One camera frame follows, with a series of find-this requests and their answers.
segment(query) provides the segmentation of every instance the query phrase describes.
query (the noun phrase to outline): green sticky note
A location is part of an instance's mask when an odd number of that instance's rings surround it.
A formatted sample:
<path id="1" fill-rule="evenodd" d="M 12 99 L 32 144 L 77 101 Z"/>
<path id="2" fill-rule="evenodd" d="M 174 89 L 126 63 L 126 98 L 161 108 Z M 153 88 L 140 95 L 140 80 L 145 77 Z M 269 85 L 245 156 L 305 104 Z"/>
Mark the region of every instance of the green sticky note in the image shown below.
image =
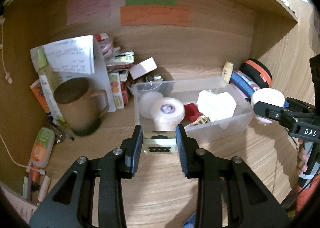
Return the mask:
<path id="1" fill-rule="evenodd" d="M 48 64 L 48 61 L 47 61 L 47 58 L 45 57 L 44 49 L 42 46 L 37 48 L 37 56 L 38 56 L 39 68 L 45 67 Z"/>
<path id="2" fill-rule="evenodd" d="M 165 5 L 176 6 L 176 0 L 125 0 L 125 5 Z"/>

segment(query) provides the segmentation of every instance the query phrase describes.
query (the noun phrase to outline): white box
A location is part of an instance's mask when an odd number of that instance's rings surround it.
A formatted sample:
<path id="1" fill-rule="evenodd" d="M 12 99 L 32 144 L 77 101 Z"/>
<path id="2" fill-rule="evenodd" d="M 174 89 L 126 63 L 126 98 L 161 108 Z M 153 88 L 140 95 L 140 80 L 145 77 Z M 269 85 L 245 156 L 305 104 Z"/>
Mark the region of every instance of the white box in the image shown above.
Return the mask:
<path id="1" fill-rule="evenodd" d="M 153 60 L 153 57 L 150 57 L 147 60 L 142 61 L 141 63 L 130 68 L 129 72 L 132 76 L 132 79 L 135 80 L 135 79 L 151 72 L 152 70 L 154 70 L 156 68 L 157 68 L 156 62 Z"/>
<path id="2" fill-rule="evenodd" d="M 175 131 L 144 131 L 142 148 L 146 154 L 173 154 L 176 150 Z"/>

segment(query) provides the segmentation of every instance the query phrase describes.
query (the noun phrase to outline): pink sticky note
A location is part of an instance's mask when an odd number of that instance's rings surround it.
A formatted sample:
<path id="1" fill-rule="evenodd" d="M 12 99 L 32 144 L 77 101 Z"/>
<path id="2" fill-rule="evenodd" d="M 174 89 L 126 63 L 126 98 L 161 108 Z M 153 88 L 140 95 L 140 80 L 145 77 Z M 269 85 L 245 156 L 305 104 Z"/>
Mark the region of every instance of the pink sticky note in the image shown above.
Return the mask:
<path id="1" fill-rule="evenodd" d="M 153 60 L 153 57 L 150 57 L 147 60 L 141 62 L 140 64 L 133 66 L 132 68 L 130 68 L 129 71 L 132 76 L 132 79 L 135 80 L 140 76 L 143 76 L 146 73 L 149 73 L 156 68 L 157 68 L 157 65 Z"/>
<path id="2" fill-rule="evenodd" d="M 67 25 L 110 16 L 110 0 L 69 0 Z"/>

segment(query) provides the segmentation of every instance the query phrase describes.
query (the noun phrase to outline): plastic storage container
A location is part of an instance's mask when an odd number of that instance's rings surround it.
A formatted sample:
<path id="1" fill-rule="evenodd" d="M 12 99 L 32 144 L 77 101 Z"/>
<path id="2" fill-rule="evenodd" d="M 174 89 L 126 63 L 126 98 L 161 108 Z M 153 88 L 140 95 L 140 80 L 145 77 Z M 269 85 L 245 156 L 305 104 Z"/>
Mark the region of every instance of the plastic storage container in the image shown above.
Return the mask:
<path id="1" fill-rule="evenodd" d="M 139 100 L 147 92 L 157 91 L 162 93 L 163 97 L 176 98 L 183 104 L 188 104 L 191 102 L 196 103 L 202 90 L 211 90 L 215 94 L 228 92 L 235 99 L 237 106 L 231 118 L 186 127 L 185 130 L 189 137 L 195 138 L 199 144 L 204 144 L 244 131 L 253 117 L 252 107 L 238 91 L 227 84 L 220 76 L 204 79 L 163 81 L 161 84 L 157 83 L 156 88 L 152 83 L 133 85 L 135 123 L 141 125 L 143 131 L 155 130 L 153 120 L 144 118 L 140 114 L 139 106 L 142 106 L 143 103 L 139 103 Z M 190 122 L 182 121 L 181 123 L 186 126 Z"/>

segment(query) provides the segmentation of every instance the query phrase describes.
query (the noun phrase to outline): finger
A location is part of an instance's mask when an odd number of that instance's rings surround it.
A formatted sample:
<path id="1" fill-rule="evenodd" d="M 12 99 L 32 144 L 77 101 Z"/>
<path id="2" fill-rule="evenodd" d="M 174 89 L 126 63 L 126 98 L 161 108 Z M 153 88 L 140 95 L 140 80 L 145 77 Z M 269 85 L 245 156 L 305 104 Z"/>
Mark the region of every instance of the finger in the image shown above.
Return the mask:
<path id="1" fill-rule="evenodd" d="M 303 161 L 300 161 L 300 162 L 297 164 L 297 169 L 300 169 L 302 172 L 305 172 L 305 171 L 307 171 L 308 166 L 307 166 L 307 164 L 305 164 Z"/>
<path id="2" fill-rule="evenodd" d="M 298 154 L 299 159 L 301 159 L 304 163 L 307 163 L 309 159 L 308 153 L 305 150 L 301 150 Z"/>

